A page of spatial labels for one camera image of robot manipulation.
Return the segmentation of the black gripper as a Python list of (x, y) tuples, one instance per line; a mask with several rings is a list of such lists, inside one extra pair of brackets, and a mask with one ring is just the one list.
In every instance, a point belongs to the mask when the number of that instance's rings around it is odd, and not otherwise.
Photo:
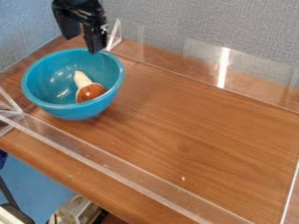
[(84, 17), (84, 40), (90, 54), (108, 45), (108, 20), (98, 0), (52, 0), (52, 13), (65, 39), (80, 35), (80, 22), (76, 15)]

